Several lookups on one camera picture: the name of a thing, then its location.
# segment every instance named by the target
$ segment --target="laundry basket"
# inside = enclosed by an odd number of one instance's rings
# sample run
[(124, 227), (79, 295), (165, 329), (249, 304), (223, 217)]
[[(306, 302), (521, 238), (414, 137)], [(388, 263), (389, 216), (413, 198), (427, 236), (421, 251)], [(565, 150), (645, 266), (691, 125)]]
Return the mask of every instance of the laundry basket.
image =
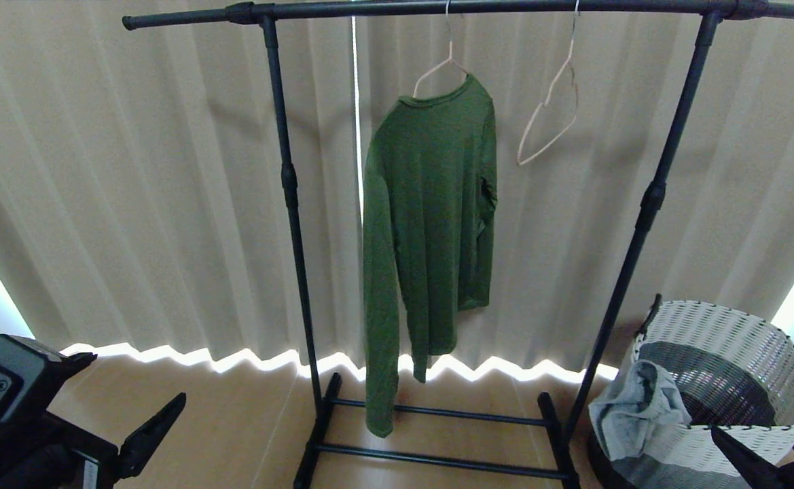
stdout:
[[(794, 344), (778, 328), (740, 310), (658, 296), (619, 375), (639, 359), (670, 372), (693, 424), (658, 425), (641, 456), (603, 460), (630, 486), (747, 488), (711, 440), (711, 424), (772, 463), (791, 451)], [(591, 438), (599, 471), (602, 452)]]

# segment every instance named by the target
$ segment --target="tan floor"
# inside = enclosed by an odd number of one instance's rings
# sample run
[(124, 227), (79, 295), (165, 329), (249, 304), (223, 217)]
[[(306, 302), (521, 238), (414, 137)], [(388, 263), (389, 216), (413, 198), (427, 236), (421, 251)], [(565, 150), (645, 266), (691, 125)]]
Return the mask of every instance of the tan floor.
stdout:
[[(323, 387), (331, 374), (323, 374)], [(362, 399), (363, 384), (343, 374), (345, 399)], [(596, 382), (597, 393), (604, 380)], [(577, 387), (551, 376), (518, 382), (492, 372), (477, 382), (446, 372), (419, 384), (405, 372), (399, 402), (426, 408), (539, 417), (536, 396), (552, 394), (558, 413), (567, 415)], [(307, 378), (293, 366), (261, 372), (244, 363), (219, 374), (209, 365), (183, 366), (172, 359), (148, 364), (127, 357), (96, 360), (65, 384), (50, 411), (116, 445), (176, 393), (188, 393), (185, 412), (136, 479), (118, 488), (291, 487), (314, 409)], [(583, 420), (573, 443), (573, 458), (584, 489), (600, 486), (584, 456), (589, 424)], [(338, 407), (328, 441), (407, 452), (533, 467), (554, 467), (543, 428), (400, 414), (387, 439), (372, 436), (363, 410)], [(323, 454), (312, 486), (325, 488), (488, 488), (559, 489), (555, 481), (481, 473), (433, 465)]]

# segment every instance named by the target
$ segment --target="curtain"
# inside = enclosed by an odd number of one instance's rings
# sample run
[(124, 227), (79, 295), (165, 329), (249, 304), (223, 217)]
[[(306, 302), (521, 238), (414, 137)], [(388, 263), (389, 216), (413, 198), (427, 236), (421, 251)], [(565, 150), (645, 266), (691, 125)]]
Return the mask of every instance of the curtain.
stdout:
[[(123, 15), (222, 3), (0, 5), (0, 276), (55, 347), (129, 342), (304, 351), (258, 28), (126, 32)], [(451, 15), (497, 110), (492, 304), (454, 355), (581, 369), (691, 58), (697, 16), (586, 13), (577, 123), (533, 163), (518, 140), (564, 59), (571, 14)], [(357, 140), (446, 57), (443, 16), (278, 22), (319, 356), (363, 365)], [(460, 81), (444, 69), (421, 96)], [(571, 120), (561, 82), (534, 152)], [(794, 282), (794, 21), (724, 22), (621, 321), (655, 292), (770, 318)]]

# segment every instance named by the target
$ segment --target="empty hanger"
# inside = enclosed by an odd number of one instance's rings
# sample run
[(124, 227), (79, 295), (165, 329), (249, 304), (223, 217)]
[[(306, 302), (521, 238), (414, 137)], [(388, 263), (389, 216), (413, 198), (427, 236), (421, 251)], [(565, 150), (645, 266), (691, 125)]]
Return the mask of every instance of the empty hanger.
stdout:
[[(565, 131), (569, 130), (571, 125), (573, 125), (575, 123), (575, 121), (577, 120), (577, 108), (579, 107), (579, 103), (577, 102), (577, 81), (575, 80), (575, 68), (571, 64), (571, 53), (573, 53), (573, 50), (575, 49), (575, 27), (577, 25), (577, 16), (581, 15), (580, 11), (579, 11), (579, 4), (580, 3), (581, 3), (581, 0), (576, 0), (576, 2), (575, 2), (575, 12), (574, 12), (573, 17), (571, 18), (571, 40), (569, 41), (569, 55), (565, 58), (565, 61), (562, 62), (562, 66), (560, 66), (559, 71), (557, 71), (557, 75), (555, 75), (554, 79), (551, 80), (551, 87), (548, 88), (548, 96), (545, 97), (545, 101), (543, 101), (542, 103), (539, 103), (539, 105), (536, 106), (535, 111), (533, 111), (533, 115), (530, 117), (530, 121), (526, 124), (526, 129), (524, 129), (524, 135), (520, 137), (520, 145), (518, 145), (518, 164), (519, 165), (527, 164), (530, 161), (533, 161), (533, 159), (535, 159), (538, 155), (540, 155), (543, 152), (545, 152), (545, 150), (550, 148), (551, 145), (553, 145), (553, 143), (557, 142), (557, 140), (560, 139), (560, 136), (564, 135)], [(536, 122), (536, 116), (539, 114), (539, 111), (543, 107), (547, 107), (548, 103), (551, 102), (551, 95), (554, 92), (554, 86), (557, 84), (557, 81), (559, 80), (559, 77), (561, 77), (562, 72), (565, 71), (565, 69), (567, 67), (569, 68), (569, 71), (570, 71), (570, 74), (571, 74), (571, 86), (575, 89), (575, 114), (571, 118), (571, 122), (568, 123), (564, 128), (562, 128), (562, 130), (559, 131), (559, 134), (557, 136), (554, 136), (553, 139), (550, 142), (547, 143), (547, 145), (543, 146), (542, 149), (539, 149), (538, 151), (536, 151), (535, 154), (533, 154), (529, 158), (524, 159), (524, 157), (523, 157), (523, 155), (524, 155), (524, 143), (526, 142), (526, 137), (527, 137), (528, 134), (530, 134), (530, 129), (533, 127), (533, 123)]]
[(429, 75), (434, 74), (439, 68), (442, 68), (446, 65), (454, 65), (460, 69), (460, 71), (464, 72), (466, 75), (469, 75), (469, 72), (466, 71), (466, 68), (461, 66), (459, 62), (454, 60), (454, 40), (452, 37), (452, 30), (450, 30), (450, 21), (448, 20), (448, 8), (450, 7), (450, 0), (446, 2), (446, 26), (448, 27), (448, 58), (445, 59), (440, 64), (433, 66), (430, 71), (427, 73), (422, 74), (421, 78), (418, 78), (418, 81), (415, 83), (415, 92), (412, 93), (412, 96), (418, 97), (418, 87), (421, 86), (421, 82), (424, 81)]

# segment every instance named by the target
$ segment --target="green long-sleeve shirt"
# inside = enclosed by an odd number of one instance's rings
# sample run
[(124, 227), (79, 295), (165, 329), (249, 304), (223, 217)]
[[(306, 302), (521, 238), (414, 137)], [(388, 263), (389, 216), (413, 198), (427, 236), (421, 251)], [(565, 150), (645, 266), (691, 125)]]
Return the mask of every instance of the green long-sleeve shirt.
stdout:
[(452, 352), (458, 310), (487, 306), (496, 208), (493, 101), (473, 75), (454, 92), (401, 96), (363, 176), (366, 424), (393, 430), (403, 293), (415, 378)]

